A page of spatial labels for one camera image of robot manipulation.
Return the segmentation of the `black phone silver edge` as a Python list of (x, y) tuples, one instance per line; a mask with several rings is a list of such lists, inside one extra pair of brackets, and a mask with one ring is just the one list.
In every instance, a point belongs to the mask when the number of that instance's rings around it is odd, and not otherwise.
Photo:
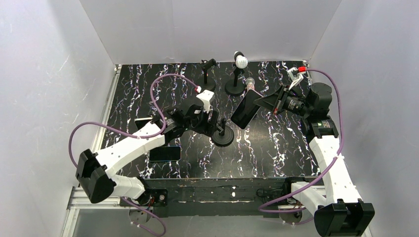
[(233, 112), (230, 118), (231, 121), (239, 128), (245, 129), (260, 108), (260, 106), (254, 103), (255, 100), (262, 97), (261, 94), (253, 89), (247, 91), (244, 98)]

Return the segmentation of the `black phone stand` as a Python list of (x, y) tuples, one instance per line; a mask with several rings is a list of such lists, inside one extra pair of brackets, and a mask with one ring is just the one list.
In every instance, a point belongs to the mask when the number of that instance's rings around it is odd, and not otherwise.
[(223, 118), (216, 124), (216, 131), (211, 136), (211, 141), (219, 147), (227, 147), (234, 140), (233, 129), (226, 124), (227, 119)]

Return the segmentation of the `black phone blue edge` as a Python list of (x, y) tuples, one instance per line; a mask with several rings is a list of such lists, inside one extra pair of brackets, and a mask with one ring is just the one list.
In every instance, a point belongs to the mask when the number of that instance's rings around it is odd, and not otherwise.
[(170, 162), (181, 159), (181, 148), (179, 146), (163, 146), (152, 149), (149, 152), (150, 162)]

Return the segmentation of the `black phone pink edge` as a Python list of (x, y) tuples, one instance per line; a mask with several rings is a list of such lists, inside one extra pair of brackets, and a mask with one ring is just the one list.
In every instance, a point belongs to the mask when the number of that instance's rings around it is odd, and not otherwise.
[(152, 117), (146, 117), (146, 118), (137, 118), (134, 120), (134, 123), (138, 130), (143, 128), (148, 122), (152, 121)]

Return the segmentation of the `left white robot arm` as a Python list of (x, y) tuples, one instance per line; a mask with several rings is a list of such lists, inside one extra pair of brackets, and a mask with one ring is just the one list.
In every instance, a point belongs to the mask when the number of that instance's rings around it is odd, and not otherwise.
[(80, 154), (76, 179), (91, 203), (100, 203), (110, 196), (139, 199), (146, 191), (138, 177), (118, 174), (124, 166), (148, 151), (168, 144), (186, 131), (211, 137), (217, 130), (217, 109), (206, 112), (193, 106), (189, 112), (166, 111), (165, 122), (154, 117), (127, 138), (97, 152), (90, 149)]

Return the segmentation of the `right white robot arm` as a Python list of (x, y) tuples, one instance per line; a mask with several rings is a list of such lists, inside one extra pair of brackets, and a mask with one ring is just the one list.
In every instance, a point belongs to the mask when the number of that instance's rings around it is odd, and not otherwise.
[(302, 131), (315, 156), (321, 174), (313, 181), (292, 182), (291, 192), (262, 204), (265, 213), (292, 213), (292, 209), (268, 209), (269, 205), (294, 198), (313, 216), (322, 237), (370, 237), (369, 224), (375, 215), (372, 203), (364, 202), (353, 184), (341, 151), (343, 132), (328, 115), (333, 89), (314, 83), (305, 98), (290, 90), (259, 99), (258, 104), (276, 111), (287, 110), (302, 117)]

